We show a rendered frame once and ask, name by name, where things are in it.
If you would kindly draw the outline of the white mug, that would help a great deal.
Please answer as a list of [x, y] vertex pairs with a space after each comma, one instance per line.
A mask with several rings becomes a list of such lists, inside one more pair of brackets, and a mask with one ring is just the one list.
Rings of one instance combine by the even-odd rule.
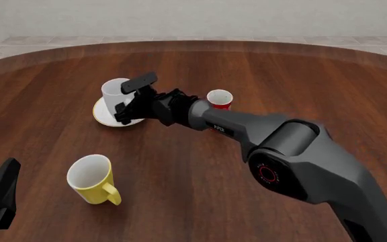
[[116, 112], [115, 107], [118, 104], [128, 105], [134, 99], [134, 92], [123, 94], [121, 91], [122, 84], [127, 81], [129, 81], [127, 78], [116, 78], [105, 82], [101, 86], [105, 104], [110, 112]]

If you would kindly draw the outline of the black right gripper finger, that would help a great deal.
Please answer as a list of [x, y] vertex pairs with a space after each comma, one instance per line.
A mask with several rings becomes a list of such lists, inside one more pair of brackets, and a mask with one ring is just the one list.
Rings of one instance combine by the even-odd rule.
[[117, 104], [115, 106], [116, 113], [114, 114], [114, 118], [117, 122], [120, 122], [123, 125], [128, 125], [131, 123], [131, 112], [132, 108], [129, 105], [126, 105], [124, 102]]

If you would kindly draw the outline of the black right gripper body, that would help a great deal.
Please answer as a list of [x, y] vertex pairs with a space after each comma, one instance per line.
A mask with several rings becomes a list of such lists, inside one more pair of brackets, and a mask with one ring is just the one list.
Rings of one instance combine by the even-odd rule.
[[153, 102], [156, 92], [136, 92], [134, 99], [128, 104], [128, 118], [131, 120], [152, 118], [156, 119], [157, 115], [153, 111]]

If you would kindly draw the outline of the red mug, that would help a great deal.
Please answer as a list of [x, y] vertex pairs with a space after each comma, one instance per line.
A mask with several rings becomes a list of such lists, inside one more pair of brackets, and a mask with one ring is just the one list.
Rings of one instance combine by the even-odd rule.
[[206, 99], [214, 108], [231, 110], [233, 96], [232, 93], [227, 90], [212, 90], [208, 92]]

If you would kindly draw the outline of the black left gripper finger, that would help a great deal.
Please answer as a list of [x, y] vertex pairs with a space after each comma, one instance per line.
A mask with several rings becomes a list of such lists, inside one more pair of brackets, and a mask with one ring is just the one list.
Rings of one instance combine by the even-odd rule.
[[15, 203], [20, 163], [10, 157], [0, 166], [0, 203]]

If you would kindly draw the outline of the white plate with yellow rim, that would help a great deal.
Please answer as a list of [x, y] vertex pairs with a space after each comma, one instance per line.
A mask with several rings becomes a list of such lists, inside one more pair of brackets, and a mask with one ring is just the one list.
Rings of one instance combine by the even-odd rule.
[[139, 122], [142, 122], [144, 120], [144, 119], [131, 120], [129, 124], [122, 124], [121, 122], [117, 122], [115, 118], [109, 113], [107, 106], [105, 104], [105, 101], [102, 97], [99, 100], [97, 100], [97, 102], [93, 107], [93, 117], [100, 124], [103, 124], [105, 126], [111, 126], [111, 127], [131, 126], [134, 124], [138, 124]]

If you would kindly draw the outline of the yellow mug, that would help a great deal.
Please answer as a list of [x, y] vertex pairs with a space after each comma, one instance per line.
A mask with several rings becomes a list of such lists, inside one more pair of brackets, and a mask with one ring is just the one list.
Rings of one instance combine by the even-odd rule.
[[88, 155], [75, 161], [67, 171], [67, 183], [93, 205], [106, 201], [120, 205], [122, 201], [114, 185], [112, 164], [104, 155]]

